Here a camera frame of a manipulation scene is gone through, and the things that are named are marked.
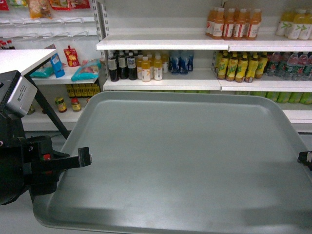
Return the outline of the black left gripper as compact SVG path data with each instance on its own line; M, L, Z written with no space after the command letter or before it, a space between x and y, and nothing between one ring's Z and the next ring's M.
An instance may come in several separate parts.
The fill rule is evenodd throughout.
M86 167L92 163L89 147L78 148L78 155L70 156L54 150L49 136L35 136L26 141L22 168L31 196L55 192L63 170Z

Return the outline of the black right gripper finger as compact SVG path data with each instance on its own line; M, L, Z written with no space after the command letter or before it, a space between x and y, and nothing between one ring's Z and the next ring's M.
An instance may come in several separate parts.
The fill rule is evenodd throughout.
M312 171L312 151L300 152L297 161Z

